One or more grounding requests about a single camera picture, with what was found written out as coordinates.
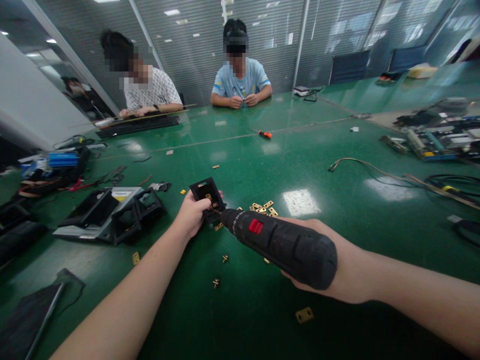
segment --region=blue chair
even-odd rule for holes
[[[392,50],[387,71],[403,73],[415,65],[423,63],[426,50],[426,45]]]
[[[369,59],[370,50],[334,56],[328,84],[341,84],[363,79]]]

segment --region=orange screwdriver handle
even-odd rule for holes
[[[258,133],[260,134],[260,136],[263,136],[264,138],[267,138],[267,139],[272,138],[272,133],[271,132],[263,132],[262,130],[260,130]]]

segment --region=red button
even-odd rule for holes
[[[248,227],[248,230],[258,235],[262,231],[263,227],[264,227],[263,222],[260,222],[257,219],[253,219],[250,223],[250,226]]]

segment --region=black cordless drill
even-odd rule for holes
[[[303,284],[326,290],[337,271],[337,249],[313,229],[259,214],[225,209],[220,220],[244,245]]]

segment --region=light blue t-shirt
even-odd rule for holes
[[[228,61],[216,73],[212,93],[223,97],[232,98],[239,96],[245,99],[250,94],[258,94],[265,85],[270,85],[270,80],[264,67],[257,60],[247,57],[245,77],[239,80],[229,65]]]

